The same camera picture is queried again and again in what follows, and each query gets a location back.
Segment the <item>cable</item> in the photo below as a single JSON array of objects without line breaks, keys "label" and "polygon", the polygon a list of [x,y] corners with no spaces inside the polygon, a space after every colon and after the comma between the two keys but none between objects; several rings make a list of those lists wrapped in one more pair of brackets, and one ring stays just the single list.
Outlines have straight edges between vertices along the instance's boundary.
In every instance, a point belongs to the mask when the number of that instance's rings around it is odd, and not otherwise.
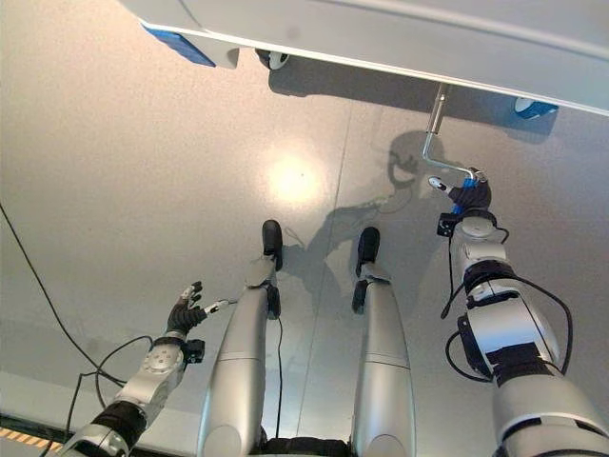
[{"label": "cable", "polygon": [[42,449],[42,452],[40,452],[38,457],[45,457],[49,451],[50,451],[50,447],[53,446],[53,434],[50,432],[50,430],[47,428],[47,433],[49,434],[49,442],[47,443],[47,445],[45,446],[44,449]]},{"label": "cable", "polygon": [[[132,340],[127,341],[126,343],[124,343],[123,345],[119,346],[118,348],[116,348],[115,350],[113,350],[112,352],[110,352],[102,361],[102,363],[100,364],[100,369],[102,367],[102,365],[108,361],[108,359],[110,357],[112,357],[114,354],[116,354],[119,350],[121,350],[122,348],[125,348],[126,346],[135,343],[136,341],[139,340],[144,340],[147,339],[150,341],[150,344],[152,345],[152,338],[149,337],[148,335],[144,335],[144,336],[138,336],[137,338],[133,338]],[[68,411],[68,419],[66,421],[66,428],[64,430],[64,441],[67,442],[68,441],[68,437],[69,437],[69,428],[72,422],[72,414],[74,412],[74,407],[76,405],[76,399],[78,398],[78,392],[80,390],[80,386],[81,383],[83,381],[83,378],[86,378],[88,376],[93,376],[95,375],[96,379],[98,379],[98,376],[101,373],[100,369],[97,369],[95,371],[89,372],[89,373],[79,373],[78,374],[78,381],[76,382],[76,388],[74,389],[74,394],[72,395],[72,400],[69,404],[69,411]],[[99,390],[99,385],[96,385],[96,389],[97,389],[97,395],[98,398],[101,398],[101,391]],[[103,404],[103,400],[100,401],[100,403],[102,404],[103,408],[105,408],[106,406]]]},{"label": "cable", "polygon": [[562,361],[562,367],[560,368],[560,373],[565,375],[567,373],[567,369],[569,369],[569,363],[571,362],[571,352],[573,351],[573,315],[571,314],[571,309],[569,309],[569,307],[559,297],[554,295],[552,292],[546,290],[542,286],[538,286],[537,284],[535,284],[532,281],[529,281],[528,279],[521,278],[518,275],[511,276],[508,279],[514,279],[516,281],[520,281],[521,283],[526,284],[527,286],[530,286],[531,288],[535,288],[539,292],[547,295],[552,300],[554,300],[554,302],[559,304],[559,306],[564,311],[564,315],[567,320],[567,345],[566,345],[566,350],[564,352],[564,360]]},{"label": "cable", "polygon": [[455,285],[453,283],[453,236],[448,237],[448,276],[450,277],[450,297],[455,293]]},{"label": "cable", "polygon": [[452,357],[450,356],[450,345],[452,344],[453,340],[455,338],[457,338],[459,336],[459,331],[457,330],[455,333],[453,333],[452,335],[450,335],[450,337],[448,338],[448,340],[446,340],[446,346],[444,346],[444,354],[446,354],[446,360],[448,360],[448,364],[455,370],[457,371],[461,376],[467,378],[467,379],[471,379],[472,381],[476,381],[477,383],[492,383],[492,379],[488,379],[488,378],[480,378],[478,376],[474,376],[472,374],[466,373],[465,371],[463,371],[462,369],[460,369],[459,367],[457,367],[457,364],[455,364],[455,362],[453,362]]},{"label": "cable", "polygon": [[[535,288],[539,292],[547,295],[552,300],[554,300],[554,302],[556,302],[564,311],[564,315],[565,315],[566,321],[567,321],[567,344],[566,344],[566,349],[564,352],[564,360],[562,362],[562,367],[560,368],[560,373],[562,373],[563,375],[566,374],[567,369],[569,369],[569,363],[571,362],[571,353],[573,352],[573,315],[571,314],[571,310],[555,294],[553,294],[552,292],[546,290],[545,288],[543,288],[541,286],[538,286],[537,284],[535,284],[532,281],[529,281],[528,279],[521,278],[516,274],[506,275],[503,279],[512,279],[514,281],[519,281],[523,284],[526,284],[527,286],[530,286],[531,288]],[[455,292],[450,296],[450,299],[444,306],[444,309],[442,310],[442,314],[440,315],[440,317],[442,319],[444,319],[448,315],[448,312],[450,311],[450,306],[452,305],[453,301],[455,300],[457,295],[459,295],[459,292],[461,292],[462,289],[463,289],[463,283],[461,283],[457,287]]]},{"label": "cable", "polygon": [[[52,300],[50,299],[49,293],[47,292],[47,289],[45,288],[45,285],[42,283],[42,280],[40,279],[40,276],[38,275],[38,272],[36,271],[36,268],[34,268],[34,265],[32,264],[31,260],[29,259],[28,254],[26,253],[26,250],[23,246],[23,244],[21,243],[21,239],[19,238],[19,236],[17,235],[17,232],[15,231],[15,228],[12,226],[12,222],[10,221],[9,216],[7,215],[7,212],[4,210],[4,206],[2,205],[2,203],[0,202],[0,210],[2,210],[2,214],[5,218],[5,220],[7,221],[7,224],[9,225],[9,229],[12,232],[12,236],[14,236],[15,241],[17,242],[17,245],[19,246],[19,248],[21,249],[21,253],[23,254],[24,258],[26,259],[26,262],[28,263],[29,269],[31,270],[32,274],[34,275],[34,278],[36,279],[36,282],[38,283],[38,286],[40,287],[40,289],[42,290],[42,293],[45,295],[45,298],[47,299],[47,302],[49,303],[50,306],[50,310],[53,313],[53,316],[55,316],[55,320],[57,321],[57,324],[59,324],[59,327],[61,328],[61,330],[64,332],[64,334],[66,335],[66,337],[69,339],[69,341],[74,345],[74,347],[76,349],[78,349],[78,351],[96,368],[99,368],[99,366],[95,363],[95,361],[85,352],[84,349],[82,349],[78,343],[76,343],[76,341],[72,338],[72,336],[69,334],[68,330],[66,329],[66,327],[64,326],[64,323],[62,322],[61,318],[59,317],[59,314],[57,313],[57,310],[55,309],[55,305],[53,304]],[[113,382],[116,385],[119,385],[120,381],[117,378],[114,378],[113,376],[110,376],[109,374],[105,373],[105,377],[107,377],[111,382]]]},{"label": "cable", "polygon": [[99,387],[99,375],[102,374],[102,366],[108,361],[108,359],[110,357],[112,357],[119,350],[126,348],[130,344],[135,343],[136,341],[139,341],[139,340],[148,340],[150,342],[150,347],[152,347],[153,341],[152,341],[152,337],[150,337],[149,335],[143,335],[143,336],[138,336],[137,338],[133,338],[132,340],[129,340],[126,343],[122,344],[121,346],[119,346],[118,348],[113,350],[111,353],[109,353],[106,357],[104,357],[104,360],[102,360],[102,363],[99,364],[99,367],[97,368],[97,370],[94,371],[93,374],[95,374],[95,393],[97,394],[97,400],[99,401],[99,404],[103,408],[106,407],[106,403],[104,402],[104,398],[102,397],[102,391]]},{"label": "cable", "polygon": [[459,295],[459,292],[462,291],[464,286],[465,286],[465,283],[460,283],[459,286],[457,287],[457,289],[450,295],[450,298],[446,302],[446,305],[444,305],[444,309],[442,310],[442,313],[440,314],[440,317],[442,319],[446,318],[446,316],[448,315],[448,311],[450,311],[450,306],[453,304],[453,302],[455,301],[455,298],[457,298],[457,295]]},{"label": "cable", "polygon": [[91,373],[79,373],[78,374],[78,381],[76,382],[76,388],[74,389],[74,394],[72,395],[72,401],[69,404],[68,420],[66,421],[66,429],[64,430],[64,442],[65,443],[68,442],[69,426],[71,425],[71,422],[72,422],[72,413],[74,412],[74,406],[76,405],[76,398],[78,397],[78,391],[80,390],[80,383],[83,381],[83,378],[86,378],[87,376],[92,376],[95,373],[96,373],[96,371],[92,371]]},{"label": "cable", "polygon": [[282,340],[284,339],[284,325],[281,318],[279,321],[279,343],[277,345],[277,358],[279,359],[279,405],[277,406],[277,426],[275,427],[275,438],[279,438],[279,423],[282,415],[282,396],[284,393],[284,374],[282,370]]},{"label": "cable", "polygon": [[508,230],[507,228],[503,228],[503,227],[496,227],[496,229],[505,233],[505,236],[501,240],[501,244],[504,245],[505,242],[507,241],[507,239],[510,237],[510,230]]}]

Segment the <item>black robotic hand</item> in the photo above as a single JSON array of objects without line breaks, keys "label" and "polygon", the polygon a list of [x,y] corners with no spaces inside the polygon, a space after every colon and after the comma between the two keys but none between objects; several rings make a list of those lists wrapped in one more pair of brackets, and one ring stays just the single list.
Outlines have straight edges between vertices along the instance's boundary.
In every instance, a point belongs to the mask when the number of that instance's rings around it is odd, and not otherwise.
[{"label": "black robotic hand", "polygon": [[488,209],[491,205],[491,188],[485,177],[479,179],[474,187],[452,188],[448,197],[463,211],[468,209]]},{"label": "black robotic hand", "polygon": [[188,335],[194,327],[207,318],[206,312],[194,305],[201,299],[199,293],[201,290],[203,290],[201,281],[197,281],[182,292],[167,319],[167,331],[180,331]]}]

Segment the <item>wheel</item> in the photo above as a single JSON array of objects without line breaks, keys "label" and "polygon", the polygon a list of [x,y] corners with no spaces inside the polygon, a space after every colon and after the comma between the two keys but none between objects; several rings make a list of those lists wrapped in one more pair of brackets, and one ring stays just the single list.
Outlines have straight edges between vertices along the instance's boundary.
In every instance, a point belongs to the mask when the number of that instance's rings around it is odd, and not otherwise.
[{"label": "wheel", "polygon": [[269,70],[278,70],[287,63],[289,54],[283,54],[274,50],[256,50],[258,58]]},{"label": "wheel", "polygon": [[529,98],[519,97],[514,102],[514,111],[522,119],[535,119],[558,109],[556,105],[549,103],[537,102]]}]

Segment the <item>yellow stripe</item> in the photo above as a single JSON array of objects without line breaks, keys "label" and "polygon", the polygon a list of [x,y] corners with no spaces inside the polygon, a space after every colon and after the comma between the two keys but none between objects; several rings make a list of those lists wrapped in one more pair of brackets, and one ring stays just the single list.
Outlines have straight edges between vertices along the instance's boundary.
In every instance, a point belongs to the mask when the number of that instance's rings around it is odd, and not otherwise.
[{"label": "yellow stripe", "polygon": [[24,441],[26,441],[28,438],[31,438],[31,436],[26,435],[25,433],[22,433],[21,436],[19,438],[17,438],[16,441],[18,441],[19,443],[23,443]]}]

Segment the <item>black joint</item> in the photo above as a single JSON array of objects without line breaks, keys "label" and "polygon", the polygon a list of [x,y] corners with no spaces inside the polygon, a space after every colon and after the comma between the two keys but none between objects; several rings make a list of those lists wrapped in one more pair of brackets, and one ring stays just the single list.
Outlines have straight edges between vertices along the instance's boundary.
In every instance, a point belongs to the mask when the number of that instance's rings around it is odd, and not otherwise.
[{"label": "black joint", "polygon": [[366,227],[360,235],[358,244],[358,265],[355,267],[355,274],[359,277],[362,274],[362,265],[368,262],[374,263],[379,253],[381,234],[376,227]]},{"label": "black joint", "polygon": [[268,219],[263,223],[263,253],[275,259],[275,271],[284,265],[284,238],[279,222]]},{"label": "black joint", "polygon": [[486,358],[494,365],[493,372],[497,378],[497,387],[520,376],[532,374],[553,376],[547,364],[540,358],[535,343],[497,349],[488,352]]},{"label": "black joint", "polygon": [[106,426],[116,431],[131,449],[146,430],[146,416],[141,409],[130,402],[116,402],[108,405],[93,419],[92,424]]},{"label": "black joint", "polygon": [[493,227],[497,227],[497,217],[490,211],[481,208],[471,208],[466,209],[462,214],[461,218],[465,219],[466,217],[481,217],[482,219],[486,219],[487,221],[491,221]]},{"label": "black joint", "polygon": [[156,348],[160,345],[175,345],[181,348],[183,344],[184,340],[182,338],[177,338],[175,336],[162,336],[161,338],[154,340],[152,347]]},{"label": "black joint", "polygon": [[356,314],[363,314],[363,308],[365,304],[365,292],[368,289],[368,282],[365,279],[358,281],[355,284],[355,290],[353,291],[353,301],[351,302],[351,309]]},{"label": "black joint", "polygon": [[266,287],[266,302],[268,303],[268,319],[271,321],[279,319],[282,314],[281,298],[279,289],[272,284]]},{"label": "black joint", "polygon": [[467,295],[467,309],[485,307],[487,305],[494,305],[496,303],[506,302],[508,300],[519,298],[520,295],[515,290],[508,290],[506,292],[498,293],[497,295],[491,295],[483,298],[480,301],[474,300],[471,295]]},{"label": "black joint", "polygon": [[182,352],[187,364],[200,364],[206,354],[206,342],[203,340],[188,340],[182,345]]},{"label": "black joint", "polygon": [[469,292],[475,287],[486,281],[492,281],[494,279],[510,279],[515,277],[516,274],[512,267],[505,262],[498,260],[482,260],[465,271],[463,275],[463,284],[465,292]]},{"label": "black joint", "polygon": [[460,214],[454,214],[452,212],[443,212],[442,214],[440,214],[436,233],[446,238],[452,237],[455,231],[455,227],[461,221],[461,219],[462,217]]},{"label": "black joint", "polygon": [[472,369],[474,369],[478,373],[486,376],[487,378],[490,378],[491,371],[490,369],[488,369],[488,366],[484,362],[480,347],[478,346],[478,343],[476,342],[476,337],[474,336],[474,331],[469,325],[469,319],[467,318],[467,315],[463,315],[459,319],[457,319],[457,328],[459,330],[459,336],[461,337],[461,342],[463,344],[463,350],[465,351],[465,358],[467,359],[467,363]]}]

